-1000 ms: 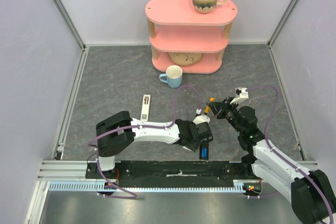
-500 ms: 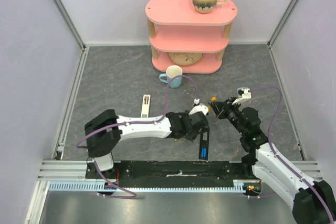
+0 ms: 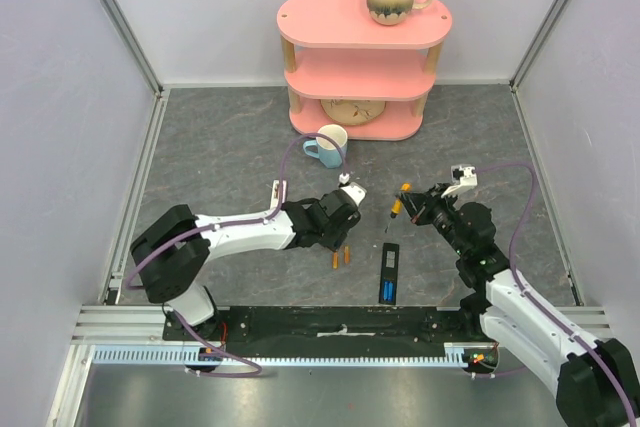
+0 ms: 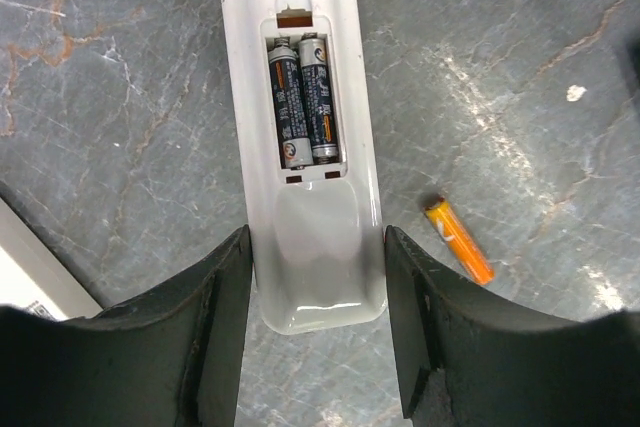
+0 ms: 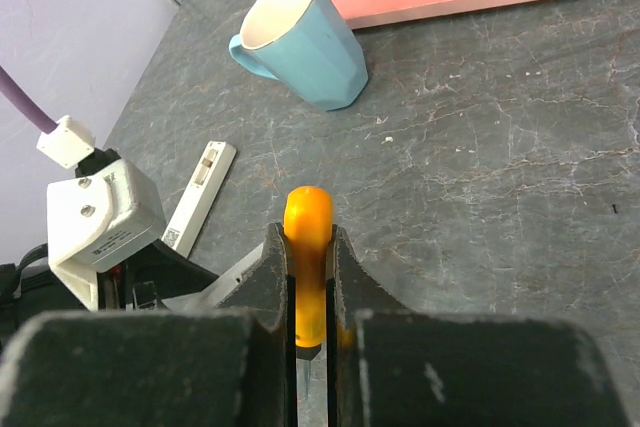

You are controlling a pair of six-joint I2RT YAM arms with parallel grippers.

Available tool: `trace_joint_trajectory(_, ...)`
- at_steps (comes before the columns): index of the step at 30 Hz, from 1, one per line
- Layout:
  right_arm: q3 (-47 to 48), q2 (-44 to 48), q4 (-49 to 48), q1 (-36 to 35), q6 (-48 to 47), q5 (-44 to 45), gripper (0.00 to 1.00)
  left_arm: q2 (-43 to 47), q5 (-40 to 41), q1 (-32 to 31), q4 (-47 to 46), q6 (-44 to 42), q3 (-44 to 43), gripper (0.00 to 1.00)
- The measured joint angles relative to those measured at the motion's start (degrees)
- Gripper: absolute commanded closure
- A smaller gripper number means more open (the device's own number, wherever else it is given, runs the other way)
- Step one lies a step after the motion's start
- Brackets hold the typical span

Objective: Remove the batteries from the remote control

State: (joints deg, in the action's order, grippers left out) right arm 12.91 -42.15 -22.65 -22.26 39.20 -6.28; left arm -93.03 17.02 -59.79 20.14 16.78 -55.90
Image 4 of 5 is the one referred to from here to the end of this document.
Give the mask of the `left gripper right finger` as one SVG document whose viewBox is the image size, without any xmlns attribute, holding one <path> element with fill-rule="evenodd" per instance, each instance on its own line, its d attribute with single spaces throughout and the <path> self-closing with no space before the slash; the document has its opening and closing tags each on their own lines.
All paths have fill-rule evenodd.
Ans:
<svg viewBox="0 0 640 427">
<path fill-rule="evenodd" d="M 385 233 L 402 412 L 416 426 L 635 426 L 639 316 L 585 322 L 502 298 Z"/>
</svg>

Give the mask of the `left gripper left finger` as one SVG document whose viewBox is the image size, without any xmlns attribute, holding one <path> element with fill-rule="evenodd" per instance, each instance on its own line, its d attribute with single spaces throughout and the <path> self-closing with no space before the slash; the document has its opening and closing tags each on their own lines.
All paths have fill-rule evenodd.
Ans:
<svg viewBox="0 0 640 427">
<path fill-rule="evenodd" d="M 247 228 L 93 318 L 1 311 L 5 426 L 230 426 L 252 282 Z"/>
</svg>

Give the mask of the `orange battery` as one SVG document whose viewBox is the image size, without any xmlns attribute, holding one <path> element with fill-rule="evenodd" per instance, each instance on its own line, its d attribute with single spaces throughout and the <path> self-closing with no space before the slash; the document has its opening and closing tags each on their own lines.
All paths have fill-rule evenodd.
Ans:
<svg viewBox="0 0 640 427">
<path fill-rule="evenodd" d="M 495 272 L 490 263 L 444 197 L 436 196 L 428 203 L 424 212 L 449 251 L 474 282 L 487 285 L 494 280 Z"/>
</svg>

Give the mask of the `slim white remote control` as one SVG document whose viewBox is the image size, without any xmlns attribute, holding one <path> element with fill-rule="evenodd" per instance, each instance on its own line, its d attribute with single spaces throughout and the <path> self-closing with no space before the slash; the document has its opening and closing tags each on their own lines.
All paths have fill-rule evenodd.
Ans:
<svg viewBox="0 0 640 427">
<path fill-rule="evenodd" d="M 20 217 L 1 203 L 0 302 L 52 321 L 92 318 L 102 307 Z"/>
</svg>

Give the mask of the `wide white remote control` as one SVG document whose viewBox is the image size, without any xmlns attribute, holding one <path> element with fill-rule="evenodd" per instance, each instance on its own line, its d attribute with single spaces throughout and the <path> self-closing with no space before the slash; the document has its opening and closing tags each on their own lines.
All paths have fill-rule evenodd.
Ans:
<svg viewBox="0 0 640 427">
<path fill-rule="evenodd" d="M 221 0 L 260 307 L 297 334 L 368 322 L 386 306 L 383 222 L 357 0 Z M 276 39 L 327 48 L 338 152 L 289 168 L 274 104 Z"/>
</svg>

